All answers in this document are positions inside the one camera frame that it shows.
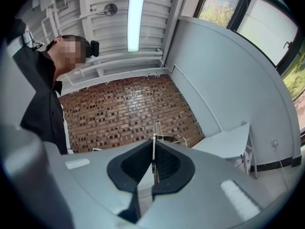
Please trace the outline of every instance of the ear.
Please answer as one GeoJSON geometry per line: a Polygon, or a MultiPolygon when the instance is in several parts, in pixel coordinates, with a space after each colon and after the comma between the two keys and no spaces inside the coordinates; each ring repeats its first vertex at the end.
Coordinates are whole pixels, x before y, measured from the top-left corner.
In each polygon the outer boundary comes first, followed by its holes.
{"type": "Polygon", "coordinates": [[[61,36],[58,36],[54,39],[54,44],[61,42],[63,40],[63,38],[61,36]]]}

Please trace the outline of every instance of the brick wall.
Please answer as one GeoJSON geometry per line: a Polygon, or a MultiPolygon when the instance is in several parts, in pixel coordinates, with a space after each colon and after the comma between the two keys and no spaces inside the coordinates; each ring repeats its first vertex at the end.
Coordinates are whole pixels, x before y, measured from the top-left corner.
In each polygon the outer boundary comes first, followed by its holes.
{"type": "Polygon", "coordinates": [[[204,138],[189,105],[168,75],[134,77],[84,88],[60,98],[75,153],[151,138],[153,121],[164,135],[193,147],[204,138]]]}

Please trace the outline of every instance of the black baseboard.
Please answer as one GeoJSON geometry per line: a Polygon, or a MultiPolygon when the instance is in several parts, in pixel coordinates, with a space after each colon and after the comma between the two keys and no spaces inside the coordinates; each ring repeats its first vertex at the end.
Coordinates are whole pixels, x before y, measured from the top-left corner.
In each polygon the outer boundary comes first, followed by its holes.
{"type": "MultiPolygon", "coordinates": [[[[297,158],[286,158],[281,160],[283,167],[291,165],[292,167],[298,166],[301,164],[302,156],[299,156],[297,158]]],[[[263,164],[257,166],[257,171],[266,171],[266,170],[274,170],[281,168],[280,161],[272,162],[269,164],[263,164]]],[[[251,166],[250,172],[254,172],[254,166],[251,166]]]]}

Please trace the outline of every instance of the black window frame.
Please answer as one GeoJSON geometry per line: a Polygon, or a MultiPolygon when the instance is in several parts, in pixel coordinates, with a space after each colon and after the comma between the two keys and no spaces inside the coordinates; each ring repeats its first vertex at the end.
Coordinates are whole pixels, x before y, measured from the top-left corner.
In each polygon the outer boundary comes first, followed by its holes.
{"type": "MultiPolygon", "coordinates": [[[[274,68],[281,75],[286,71],[286,69],[289,67],[289,65],[292,63],[292,61],[298,54],[298,52],[303,44],[303,41],[304,41],[304,34],[303,34],[301,27],[300,27],[299,23],[297,22],[296,18],[293,16],[291,11],[283,3],[281,3],[279,0],[264,0],[264,1],[268,2],[275,8],[279,9],[283,14],[285,14],[288,18],[290,18],[298,27],[294,41],[289,45],[288,52],[281,59],[281,61],[278,63],[278,65],[275,65],[269,59],[269,57],[262,50],[260,50],[254,43],[252,43],[250,40],[248,40],[247,38],[245,38],[244,36],[240,35],[237,32],[241,22],[244,19],[244,16],[247,12],[247,9],[248,9],[248,6],[249,6],[251,0],[239,0],[238,1],[235,11],[226,28],[233,31],[234,33],[238,34],[239,36],[243,37],[245,40],[250,42],[254,47],[256,47],[270,61],[270,63],[274,66],[274,68]]],[[[204,5],[204,2],[205,2],[205,0],[199,0],[193,17],[198,18],[199,14],[201,12],[201,9],[204,5]]]]}

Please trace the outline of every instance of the desk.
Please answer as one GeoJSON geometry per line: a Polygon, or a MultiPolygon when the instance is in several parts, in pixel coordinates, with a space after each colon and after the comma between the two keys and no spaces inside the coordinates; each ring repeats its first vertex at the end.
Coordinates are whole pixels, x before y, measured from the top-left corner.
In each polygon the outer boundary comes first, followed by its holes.
{"type": "Polygon", "coordinates": [[[193,149],[207,152],[224,159],[243,158],[245,172],[249,174],[251,159],[254,158],[255,178],[257,178],[256,162],[253,147],[247,146],[250,124],[242,125],[232,131],[224,131],[212,137],[205,138],[193,149]],[[246,149],[249,149],[249,161],[246,160],[246,149]]]}

